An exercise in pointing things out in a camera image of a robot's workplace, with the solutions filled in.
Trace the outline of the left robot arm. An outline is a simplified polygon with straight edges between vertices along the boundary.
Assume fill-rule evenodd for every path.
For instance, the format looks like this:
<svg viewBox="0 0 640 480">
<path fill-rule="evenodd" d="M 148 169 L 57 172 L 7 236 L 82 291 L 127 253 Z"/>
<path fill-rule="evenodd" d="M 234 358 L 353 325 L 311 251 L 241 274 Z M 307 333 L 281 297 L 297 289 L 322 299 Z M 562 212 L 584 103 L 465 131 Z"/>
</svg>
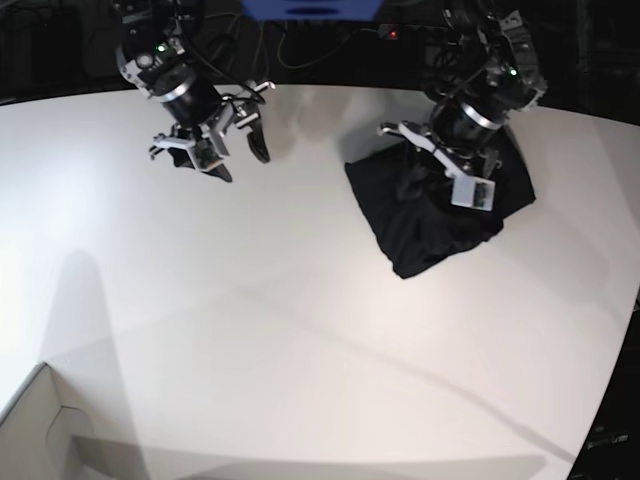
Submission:
<svg viewBox="0 0 640 480">
<path fill-rule="evenodd" d="M 405 189 L 434 176 L 444 184 L 530 189 L 509 120 L 534 107 L 547 84 L 525 21 L 492 1 L 443 1 L 439 12 L 456 41 L 427 70 L 425 93 L 435 105 L 415 132 L 428 143 L 413 146 Z"/>
</svg>

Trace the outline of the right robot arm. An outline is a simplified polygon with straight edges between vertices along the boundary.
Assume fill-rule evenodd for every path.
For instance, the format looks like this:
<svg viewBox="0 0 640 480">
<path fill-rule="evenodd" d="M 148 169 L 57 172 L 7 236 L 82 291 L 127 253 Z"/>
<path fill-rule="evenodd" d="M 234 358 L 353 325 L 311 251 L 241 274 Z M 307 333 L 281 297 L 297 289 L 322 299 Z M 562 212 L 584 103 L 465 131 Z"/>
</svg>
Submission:
<svg viewBox="0 0 640 480">
<path fill-rule="evenodd" d="M 192 37 L 202 26 L 201 1 L 114 1 L 123 39 L 116 61 L 123 79 L 173 119 L 169 133 L 153 137 L 149 156 L 168 153 L 177 168 L 189 168 L 227 183 L 230 127 L 247 132 L 250 151 L 267 164 L 260 107 L 275 85 L 240 80 L 216 65 Z"/>
</svg>

